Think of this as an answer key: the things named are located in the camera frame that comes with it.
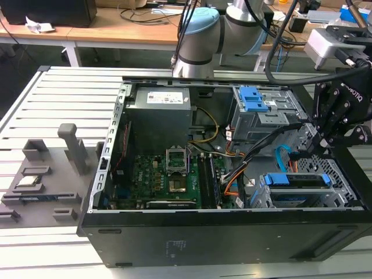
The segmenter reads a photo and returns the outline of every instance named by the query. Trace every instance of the motherboard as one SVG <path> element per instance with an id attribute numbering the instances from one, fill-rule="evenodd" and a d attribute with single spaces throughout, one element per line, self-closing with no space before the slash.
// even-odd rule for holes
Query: motherboard
<path id="1" fill-rule="evenodd" d="M 115 186 L 112 199 L 115 208 L 216 208 L 220 203 L 218 181 L 226 172 L 224 159 L 221 156 L 203 158 L 191 154 L 186 158 L 186 172 L 181 173 L 167 168 L 167 165 L 171 168 L 183 166 L 181 152 L 170 156 L 169 160 L 166 155 L 137 155 L 130 185 Z M 206 178 L 201 177 L 200 172 L 209 173 L 209 181 L 205 181 Z"/>

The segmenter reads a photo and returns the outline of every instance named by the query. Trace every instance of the cpu processor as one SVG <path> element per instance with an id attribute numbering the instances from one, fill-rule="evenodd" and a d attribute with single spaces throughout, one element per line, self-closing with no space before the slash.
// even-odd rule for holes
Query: cpu processor
<path id="1" fill-rule="evenodd" d="M 168 191 L 170 193 L 185 193 L 187 187 L 187 178 L 177 175 L 170 176 L 168 179 Z"/>

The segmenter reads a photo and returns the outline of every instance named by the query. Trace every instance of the power supply label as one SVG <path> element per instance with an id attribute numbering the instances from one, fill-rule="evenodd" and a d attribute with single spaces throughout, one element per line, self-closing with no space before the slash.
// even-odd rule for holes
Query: power supply label
<path id="1" fill-rule="evenodd" d="M 182 92 L 149 92 L 147 94 L 147 103 L 170 103 L 183 104 Z"/>

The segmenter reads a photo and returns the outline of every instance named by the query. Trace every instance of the robotiq logo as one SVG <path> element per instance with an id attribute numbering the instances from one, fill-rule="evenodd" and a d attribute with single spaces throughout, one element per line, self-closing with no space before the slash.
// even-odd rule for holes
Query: robotiq logo
<path id="1" fill-rule="evenodd" d="M 344 86 L 346 87 L 347 90 L 349 90 L 349 92 L 351 94 L 353 94 L 353 96 L 359 101 L 361 102 L 363 100 L 363 96 L 361 96 L 356 90 L 354 90 L 353 88 L 350 88 L 348 87 L 346 84 L 344 83 L 341 83 L 341 86 Z"/>

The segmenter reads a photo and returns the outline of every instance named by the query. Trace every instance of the light blue robot joint cap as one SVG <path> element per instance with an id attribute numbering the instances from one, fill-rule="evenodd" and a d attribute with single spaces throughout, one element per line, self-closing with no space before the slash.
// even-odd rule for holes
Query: light blue robot joint cap
<path id="1" fill-rule="evenodd" d="M 186 29 L 185 35 L 196 34 L 203 30 L 206 30 L 210 26 L 214 25 L 218 19 L 220 18 L 220 14 L 218 10 L 212 8 L 196 8 L 194 10 L 194 14 L 191 17 L 190 23 Z"/>

